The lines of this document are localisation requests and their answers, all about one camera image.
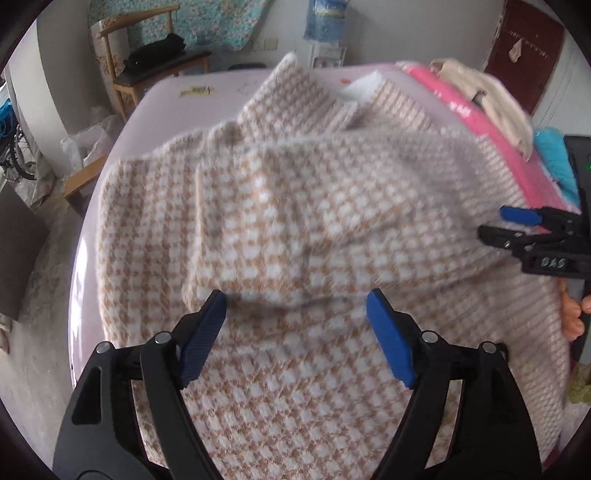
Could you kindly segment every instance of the beige cloth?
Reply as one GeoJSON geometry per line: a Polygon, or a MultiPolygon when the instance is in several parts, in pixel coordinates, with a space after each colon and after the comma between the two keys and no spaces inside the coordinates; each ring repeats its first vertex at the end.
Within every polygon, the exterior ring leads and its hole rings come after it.
{"type": "MultiPolygon", "coordinates": [[[[410,392],[365,296],[448,342],[504,341],[541,456],[568,372],[555,283],[523,275],[476,228],[524,205],[486,139],[440,131],[389,81],[368,106],[333,98],[288,56],[236,120],[122,160],[100,204],[100,311],[117,346],[172,329],[210,289],[230,295],[183,397],[228,480],[369,478],[410,392]]],[[[453,384],[431,462],[445,458],[453,384]]],[[[141,385],[147,452],[163,463],[141,385]]]]}
{"type": "Polygon", "coordinates": [[[499,80],[454,59],[433,60],[431,68],[469,100],[483,92],[479,103],[486,116],[526,160],[530,159],[534,151],[531,118],[499,80]]]}

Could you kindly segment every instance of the folded blanket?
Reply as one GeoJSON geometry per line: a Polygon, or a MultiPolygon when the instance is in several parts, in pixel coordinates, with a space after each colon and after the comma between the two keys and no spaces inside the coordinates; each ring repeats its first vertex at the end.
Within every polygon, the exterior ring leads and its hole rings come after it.
{"type": "MultiPolygon", "coordinates": [[[[220,473],[369,478],[410,397],[366,319],[380,286],[450,343],[507,343],[544,458],[561,428],[567,343],[554,281],[476,239],[504,203],[524,199],[486,138],[436,128],[386,80],[368,105],[342,102],[288,56],[236,119],[109,172],[105,333],[143,342],[220,288],[225,325],[183,392],[220,473]]],[[[459,392],[432,462],[445,458],[459,392]]]]}
{"type": "Polygon", "coordinates": [[[526,160],[530,159],[534,151],[531,118],[498,79],[455,59],[433,60],[431,68],[439,78],[479,105],[507,141],[526,160]]]}

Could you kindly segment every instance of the human hand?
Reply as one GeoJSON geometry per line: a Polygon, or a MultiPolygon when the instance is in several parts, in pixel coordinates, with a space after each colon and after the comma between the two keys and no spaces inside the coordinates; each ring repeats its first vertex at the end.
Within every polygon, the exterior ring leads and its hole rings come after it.
{"type": "Polygon", "coordinates": [[[558,279],[558,291],[560,292],[562,334],[571,342],[585,332],[585,325],[579,317],[581,313],[591,313],[591,295],[579,303],[569,295],[565,278],[558,279]]]}

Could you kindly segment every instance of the floral cloth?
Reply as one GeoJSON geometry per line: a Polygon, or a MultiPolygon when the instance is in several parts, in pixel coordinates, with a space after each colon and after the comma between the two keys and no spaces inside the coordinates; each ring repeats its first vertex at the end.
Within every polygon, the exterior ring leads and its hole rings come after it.
{"type": "MultiPolygon", "coordinates": [[[[252,35],[271,0],[186,0],[173,13],[174,31],[188,46],[209,45],[240,50],[252,35]]],[[[91,0],[88,24],[107,17],[172,5],[171,0],[91,0]]],[[[160,40],[167,35],[164,16],[128,28],[129,47],[160,40]]]]}

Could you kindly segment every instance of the wall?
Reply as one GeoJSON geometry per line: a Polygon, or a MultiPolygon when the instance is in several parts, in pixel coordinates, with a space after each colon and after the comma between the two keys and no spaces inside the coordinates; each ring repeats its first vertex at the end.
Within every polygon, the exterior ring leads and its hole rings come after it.
{"type": "Polygon", "coordinates": [[[43,71],[70,134],[90,126],[93,106],[109,105],[90,45],[88,4],[89,0],[54,0],[37,19],[43,71]]]}
{"type": "Polygon", "coordinates": [[[109,105],[94,63],[88,0],[54,0],[12,54],[8,67],[21,114],[56,175],[69,174],[60,142],[90,124],[90,109],[109,105]]]}
{"type": "Polygon", "coordinates": [[[534,112],[537,127],[591,135],[591,67],[568,33],[546,92],[534,112]]]}
{"type": "Polygon", "coordinates": [[[45,79],[37,22],[29,28],[10,57],[8,68],[17,96],[18,107],[29,129],[55,172],[61,171],[66,156],[61,151],[60,139],[67,135],[45,79]]]}
{"type": "MultiPolygon", "coordinates": [[[[492,44],[503,0],[351,0],[346,43],[348,64],[455,57],[480,68],[492,44]]],[[[274,66],[302,40],[307,0],[275,0],[254,38],[279,38],[278,50],[241,52],[227,61],[263,61],[274,66]]]]}

